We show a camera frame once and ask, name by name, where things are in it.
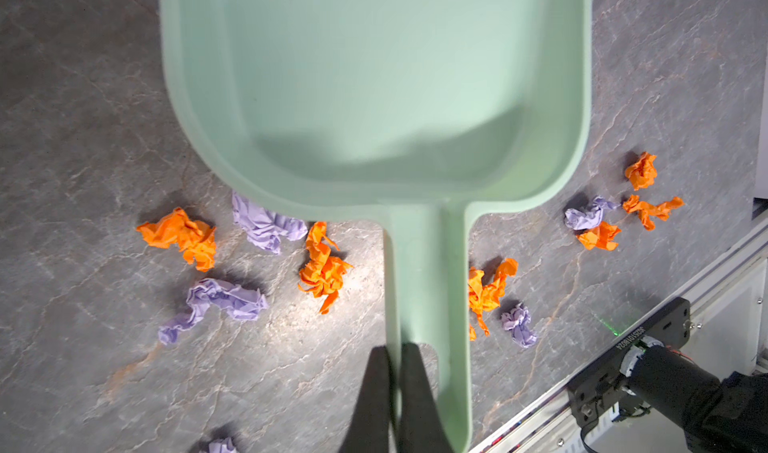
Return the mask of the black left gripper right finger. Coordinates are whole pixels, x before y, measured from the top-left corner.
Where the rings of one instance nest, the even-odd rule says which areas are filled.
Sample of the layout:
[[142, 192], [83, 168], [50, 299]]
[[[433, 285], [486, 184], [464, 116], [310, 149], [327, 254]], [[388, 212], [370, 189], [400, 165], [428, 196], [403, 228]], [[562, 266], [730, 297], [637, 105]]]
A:
[[405, 453], [452, 452], [417, 344], [402, 345], [398, 380], [401, 416], [397, 427], [397, 450]]

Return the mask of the green plastic dustpan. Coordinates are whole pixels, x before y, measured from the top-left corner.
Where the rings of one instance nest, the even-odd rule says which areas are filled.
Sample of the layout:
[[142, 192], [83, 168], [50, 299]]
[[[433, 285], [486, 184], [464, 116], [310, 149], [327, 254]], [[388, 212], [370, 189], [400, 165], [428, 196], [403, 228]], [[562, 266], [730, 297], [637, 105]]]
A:
[[438, 357], [472, 441], [468, 236], [555, 196], [584, 152], [592, 0], [159, 0], [175, 115], [269, 210], [384, 231], [386, 338]]

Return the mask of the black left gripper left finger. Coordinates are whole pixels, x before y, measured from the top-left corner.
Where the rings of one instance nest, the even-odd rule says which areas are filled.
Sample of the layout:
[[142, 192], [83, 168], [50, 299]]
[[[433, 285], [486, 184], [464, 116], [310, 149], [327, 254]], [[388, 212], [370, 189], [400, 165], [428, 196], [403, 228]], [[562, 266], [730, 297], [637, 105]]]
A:
[[339, 453], [389, 451], [390, 361], [385, 346], [371, 350], [359, 395]]

